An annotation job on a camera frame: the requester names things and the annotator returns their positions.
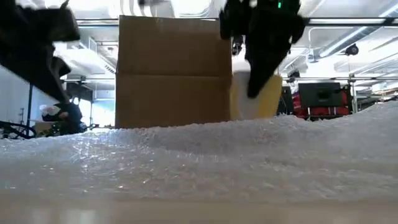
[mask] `metal pole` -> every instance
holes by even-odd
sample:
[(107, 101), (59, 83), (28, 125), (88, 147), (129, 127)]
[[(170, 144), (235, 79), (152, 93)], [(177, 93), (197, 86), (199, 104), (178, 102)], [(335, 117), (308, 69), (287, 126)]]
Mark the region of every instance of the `metal pole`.
[[(218, 20), (217, 17), (198, 17), (191, 19)], [(311, 17), (305, 25), (311, 27), (398, 27), (398, 18), (391, 17)], [(79, 28), (119, 27), (118, 19), (77, 19)]]
[(93, 100), (90, 101), (90, 126), (93, 124)]
[(356, 96), (357, 99), (380, 99), (386, 97), (394, 97), (394, 96)]
[(357, 81), (357, 80), (398, 80), (398, 77), (302, 77), (302, 78), (282, 78), (284, 81), (316, 81), (316, 80), (331, 80), (331, 81)]
[[(373, 80), (398, 80), (398, 77), (302, 77), (302, 78), (282, 78), (283, 81), (373, 81)], [(88, 78), (84, 81), (80, 79), (65, 79), (64, 82), (82, 82), (82, 83), (95, 83), (95, 82), (115, 82), (114, 78)]]
[[(33, 85), (29, 84), (29, 99), (27, 103), (27, 119), (26, 119), (27, 127), (30, 127), (30, 114), (32, 113), (32, 95), (33, 95)], [(29, 129), (26, 129), (26, 135), (29, 135)]]
[(357, 113), (358, 112), (358, 101), (356, 98), (356, 90), (355, 90), (355, 83), (351, 83), (351, 89), (353, 90), (353, 113)]

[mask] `ceiling pipe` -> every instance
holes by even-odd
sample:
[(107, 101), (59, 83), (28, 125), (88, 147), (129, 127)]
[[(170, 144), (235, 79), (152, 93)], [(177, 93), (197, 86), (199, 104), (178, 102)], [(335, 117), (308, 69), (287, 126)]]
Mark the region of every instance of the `ceiling pipe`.
[(368, 69), (363, 70), (363, 71), (358, 72), (358, 73), (355, 73), (355, 75), (362, 75), (362, 74), (365, 74), (365, 73), (369, 73), (369, 72), (371, 72), (371, 71), (373, 71), (373, 70), (375, 70), (375, 69), (378, 69), (378, 68), (382, 68), (382, 67), (386, 67), (386, 66), (395, 64), (396, 62), (397, 62), (397, 59), (395, 58), (395, 59), (389, 60), (389, 61), (387, 61), (387, 62), (385, 62), (385, 63), (381, 63), (381, 64), (379, 64), (379, 65), (375, 65), (374, 67), (368, 68)]
[(98, 52), (97, 52), (97, 50), (96, 50), (96, 42), (94, 41), (93, 43), (95, 43), (94, 45), (95, 45), (95, 50), (93, 50), (93, 49), (91, 49), (91, 48), (89, 48), (89, 47), (87, 47), (84, 43), (82, 43), (82, 42), (80, 42), (79, 43), (79, 46), (80, 47), (82, 47), (83, 49), (86, 49), (86, 50), (92, 50), (103, 62), (104, 62), (104, 69), (105, 70), (107, 70), (107, 71), (109, 71), (110, 73), (112, 73), (112, 74), (116, 74), (116, 67), (115, 66), (113, 66), (112, 65), (112, 63), (106, 58), (106, 57), (104, 57), (103, 55), (101, 55), (101, 54), (99, 54)]
[[(378, 45), (377, 47), (373, 48), (372, 50), (370, 50), (370, 51), (368, 52), (368, 54), (372, 54), (372, 51), (374, 51), (374, 50), (379, 50), (379, 49), (381, 49), (381, 48), (383, 48), (383, 47), (385, 47), (385, 46), (387, 46), (387, 45), (393, 44), (393, 43), (396, 42), (397, 40), (398, 40), (398, 37), (392, 38), (391, 40), (388, 40), (387, 42), (385, 42), (385, 43), (383, 43), (383, 44), (381, 44), (381, 45)], [(394, 55), (390, 55), (390, 56), (385, 57), (385, 58), (383, 58), (383, 59), (381, 59), (381, 60), (385, 60), (385, 59), (387, 59), (387, 58), (390, 58), (391, 56), (394, 56)], [(335, 67), (335, 70), (337, 70), (337, 69), (339, 69), (339, 68), (341, 68), (342, 66), (345, 66), (345, 65), (347, 65), (347, 64), (349, 64), (349, 60), (346, 60), (346, 61), (344, 61), (344, 62), (341, 62), (341, 64), (339, 64), (339, 65), (337, 65), (337, 67)]]
[[(321, 0), (321, 1), (319, 1), (318, 4), (311, 10), (311, 12), (308, 13), (308, 17), (311, 17), (311, 16), (312, 16), (312, 15), (325, 3), (325, 1), (326, 1), (326, 0)], [(310, 29), (310, 31), (308, 32), (308, 39), (309, 39), (309, 42), (310, 42), (309, 48), (306, 49), (306, 50), (304, 50), (300, 55), (296, 56), (292, 61), (290, 61), (290, 62), (281, 70), (281, 72), (283, 72), (284, 70), (288, 69), (289, 67), (292, 67), (291, 71), (293, 71), (293, 70), (294, 70), (294, 62), (296, 62), (301, 56), (305, 56), (306, 54), (308, 54), (308, 53), (310, 52), (310, 50), (311, 50), (311, 38), (310, 38), (310, 33), (311, 33), (311, 30), (312, 30), (312, 29)]]
[[(381, 75), (378, 75), (377, 77), (396, 77), (397, 76), (397, 74), (396, 74), (397, 72), (398, 72), (398, 69), (393, 69), (392, 71), (385, 72), (385, 73), (383, 73)], [(355, 86), (373, 85), (373, 84), (377, 84), (379, 82), (380, 81), (378, 81), (378, 80), (358, 81), (358, 82), (355, 83)]]
[[(384, 11), (382, 14), (379, 15), (379, 17), (396, 17), (396, 16), (398, 16), (398, 3), (395, 3), (388, 10)], [(318, 60), (321, 58), (334, 55), (335, 53), (344, 50), (345, 48), (349, 47), (350, 45), (353, 45), (357, 41), (374, 33), (380, 28), (381, 27), (365, 27), (365, 26), (354, 28), (354, 31), (341, 36), (340, 38), (336, 39), (327, 46), (314, 50), (313, 57), (315, 60)]]
[[(217, 17), (192, 17), (191, 19), (201, 19), (217, 21)], [(305, 24), (309, 27), (398, 27), (398, 23), (391, 17), (311, 17), (306, 18)], [(77, 19), (76, 23), (80, 29), (96, 29), (100, 27), (119, 27), (118, 19)]]
[(370, 65), (365, 65), (365, 66), (359, 67), (359, 68), (357, 68), (355, 70), (352, 70), (352, 71), (350, 71), (350, 74), (352, 74), (352, 75), (361, 75), (361, 74), (364, 74), (366, 72), (370, 72), (371, 70), (374, 70), (376, 68), (380, 68), (380, 67), (385, 66), (387, 64), (390, 64), (392, 62), (395, 62), (397, 60), (397, 56), (398, 56), (398, 53), (394, 53), (392, 55), (389, 55), (387, 57), (379, 59), (379, 60), (373, 62)]
[(393, 81), (387, 81), (387, 80), (383, 80), (383, 81), (379, 81), (379, 80), (376, 80), (376, 81), (361, 81), (361, 82), (355, 83), (355, 87), (358, 87), (358, 86), (370, 87), (370, 86), (373, 86), (373, 85), (376, 85), (376, 84), (380, 84), (380, 83), (383, 83), (383, 82), (389, 82), (391, 84), (391, 83), (396, 83), (397, 80), (393, 80)]
[(308, 32), (308, 43), (309, 43), (309, 49), (311, 50), (311, 33), (314, 30), (319, 30), (319, 29), (326, 29), (326, 30), (331, 30), (331, 29), (352, 29), (353, 27), (312, 27), (309, 32)]

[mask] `yellow object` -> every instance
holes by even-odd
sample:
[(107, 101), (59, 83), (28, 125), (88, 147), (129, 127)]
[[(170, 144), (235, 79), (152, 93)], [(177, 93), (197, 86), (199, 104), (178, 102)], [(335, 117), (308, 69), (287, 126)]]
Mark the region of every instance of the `yellow object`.
[(274, 75), (256, 99), (246, 94), (250, 72), (234, 72), (231, 85), (231, 119), (261, 119), (276, 115), (282, 93), (282, 77)]

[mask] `brown cardboard box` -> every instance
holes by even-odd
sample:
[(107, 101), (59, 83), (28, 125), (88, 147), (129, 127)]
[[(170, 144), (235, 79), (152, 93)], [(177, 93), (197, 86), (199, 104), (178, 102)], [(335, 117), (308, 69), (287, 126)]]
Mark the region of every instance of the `brown cardboard box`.
[(121, 16), (117, 128), (227, 121), (231, 77), (218, 22)]
[(37, 134), (51, 129), (54, 122), (46, 122), (46, 121), (35, 121), (35, 131)]

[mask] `black robot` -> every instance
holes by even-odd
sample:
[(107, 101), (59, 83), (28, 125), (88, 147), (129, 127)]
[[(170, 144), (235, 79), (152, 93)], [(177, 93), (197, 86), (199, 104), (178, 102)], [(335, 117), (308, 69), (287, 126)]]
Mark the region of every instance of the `black robot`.
[(305, 20), (298, 15), (300, 0), (227, 0), (220, 12), (221, 38), (233, 38), (233, 55), (245, 44), (251, 66), (248, 97), (255, 98), (303, 36)]
[(80, 40), (67, 4), (68, 0), (59, 9), (31, 9), (15, 0), (0, 1), (0, 64), (59, 101), (67, 99), (60, 77), (70, 68), (53, 56), (53, 42)]

